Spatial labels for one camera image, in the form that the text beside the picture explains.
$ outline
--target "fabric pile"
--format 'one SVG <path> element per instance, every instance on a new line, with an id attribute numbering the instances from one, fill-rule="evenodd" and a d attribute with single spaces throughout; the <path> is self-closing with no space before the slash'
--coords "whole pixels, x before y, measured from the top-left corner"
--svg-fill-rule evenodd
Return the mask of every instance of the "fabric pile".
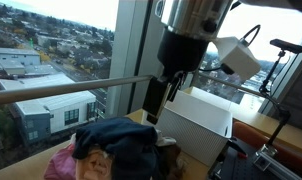
<path id="1" fill-rule="evenodd" d="M 81 127 L 74 144 L 57 152 L 44 179 L 181 179 L 181 149 L 161 131 L 129 118 L 111 118 Z"/>

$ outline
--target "wooden table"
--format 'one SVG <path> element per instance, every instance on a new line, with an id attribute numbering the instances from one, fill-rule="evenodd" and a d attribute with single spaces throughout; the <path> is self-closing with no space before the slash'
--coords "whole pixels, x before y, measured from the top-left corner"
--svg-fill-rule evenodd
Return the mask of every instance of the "wooden table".
<path id="1" fill-rule="evenodd" d="M 253 112 L 249 109 L 244 109 L 238 104 L 230 103 L 220 97 L 214 96 L 207 92 L 204 92 L 198 88 L 188 88 L 185 90 L 186 93 L 191 96 L 195 96 L 206 102 L 217 105 L 220 108 L 229 110 L 235 120 L 245 122 L 250 126 L 256 128 L 266 135 L 271 135 L 278 125 L 278 121 L 261 115 L 257 112 Z M 141 122 L 142 110 L 133 112 L 127 117 L 131 118 L 136 122 Z M 302 130 L 297 129 L 293 126 L 286 125 L 278 135 L 278 139 L 290 145 L 302 152 Z M 43 179 L 43 173 L 47 167 L 47 164 L 52 155 L 59 149 L 67 146 L 68 142 L 62 143 L 58 146 L 52 147 L 46 151 L 43 151 L 37 155 L 29 157 L 23 161 L 13 164 L 7 168 L 0 170 L 0 180 L 2 179 L 15 179 L 15 180 L 37 180 Z M 180 156 L 186 163 L 186 171 L 183 179 L 186 180 L 197 180 L 205 179 L 209 167 L 200 163 L 198 160 L 190 157 L 189 155 L 182 153 Z"/>

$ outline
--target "glass pane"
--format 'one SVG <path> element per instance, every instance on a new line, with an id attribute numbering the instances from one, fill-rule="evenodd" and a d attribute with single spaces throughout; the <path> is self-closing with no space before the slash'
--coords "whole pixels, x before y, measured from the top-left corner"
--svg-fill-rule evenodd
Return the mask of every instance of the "glass pane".
<path id="1" fill-rule="evenodd" d="M 0 79 L 12 85 L 0 87 L 0 90 L 108 78 L 118 3 L 118 0 L 85 0 L 81 3 L 0 0 Z M 12 60 L 19 68 L 12 71 L 6 68 L 12 63 L 8 65 L 1 60 Z M 13 103 L 12 107 L 10 104 L 1 105 L 0 140 L 3 148 L 0 154 L 3 157 L 0 169 L 67 141 L 70 134 L 62 133 L 67 121 L 70 128 L 88 122 L 79 114 L 87 112 L 87 107 L 80 102 L 92 104 L 98 101 L 100 106 L 97 108 L 105 111 L 107 91 L 108 88 L 100 88 L 30 100 L 30 104 L 22 101 Z M 30 109 L 21 111 L 23 106 Z M 65 107 L 74 107 L 74 110 L 65 111 L 68 109 Z M 41 124 L 23 118 L 32 108 L 39 112 L 35 115 L 35 122 Z M 35 131 L 28 132 L 27 128 L 31 127 Z"/>
<path id="2" fill-rule="evenodd" d="M 258 92 L 259 87 L 262 85 L 262 81 L 265 80 L 270 72 L 274 62 L 278 59 L 278 53 L 280 52 L 280 48 L 270 45 L 270 41 L 273 39 L 281 39 L 294 44 L 302 43 L 302 13 L 293 10 L 241 4 L 234 10 L 228 12 L 218 37 L 235 36 L 238 39 L 241 39 L 250 29 L 258 24 L 261 25 L 261 29 L 249 48 L 255 58 L 259 61 L 261 66 L 259 73 L 243 82 L 236 74 L 227 75 L 222 70 L 215 69 L 219 68 L 221 64 L 216 47 L 210 43 L 200 66 L 202 70 L 208 71 L 199 72 L 200 77 L 195 85 L 207 92 L 250 107 L 250 109 L 258 110 L 264 98 L 247 94 L 242 90 L 238 90 L 238 88 L 226 86 L 201 76 L 202 74 L 206 74 L 207 76 L 219 78 L 229 83 Z M 271 94 L 272 81 L 286 65 L 290 56 L 290 52 L 287 52 L 276 67 L 274 74 L 271 76 L 270 82 L 267 85 L 267 89 L 271 91 Z"/>

